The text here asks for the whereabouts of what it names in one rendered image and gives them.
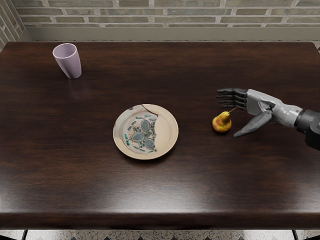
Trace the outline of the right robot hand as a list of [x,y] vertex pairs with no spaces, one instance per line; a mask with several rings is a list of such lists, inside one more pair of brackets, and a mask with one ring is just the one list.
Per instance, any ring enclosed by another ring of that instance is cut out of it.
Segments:
[[235,138],[254,132],[269,122],[292,128],[301,107],[283,103],[280,99],[254,89],[222,88],[217,91],[218,103],[223,108],[238,108],[254,117],[233,136]]

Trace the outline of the beige patterned plate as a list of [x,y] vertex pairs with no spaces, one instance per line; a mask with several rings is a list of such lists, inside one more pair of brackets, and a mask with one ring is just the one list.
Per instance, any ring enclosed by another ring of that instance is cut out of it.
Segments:
[[113,140],[126,156],[152,160],[168,153],[176,144],[179,127],[165,108],[140,104],[119,115],[113,127]]

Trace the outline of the yellow red pear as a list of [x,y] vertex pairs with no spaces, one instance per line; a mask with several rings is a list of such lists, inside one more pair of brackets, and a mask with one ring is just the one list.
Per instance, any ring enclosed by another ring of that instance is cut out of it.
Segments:
[[231,129],[232,121],[230,115],[235,109],[236,108],[233,108],[230,111],[223,111],[212,120],[212,127],[216,133],[224,134]]

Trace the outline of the lilac cup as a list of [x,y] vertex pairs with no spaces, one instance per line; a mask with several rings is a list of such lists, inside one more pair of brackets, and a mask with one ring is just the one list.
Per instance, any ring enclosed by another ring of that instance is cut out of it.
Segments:
[[52,54],[69,79],[77,79],[82,74],[81,61],[77,47],[72,43],[62,43],[56,46]]

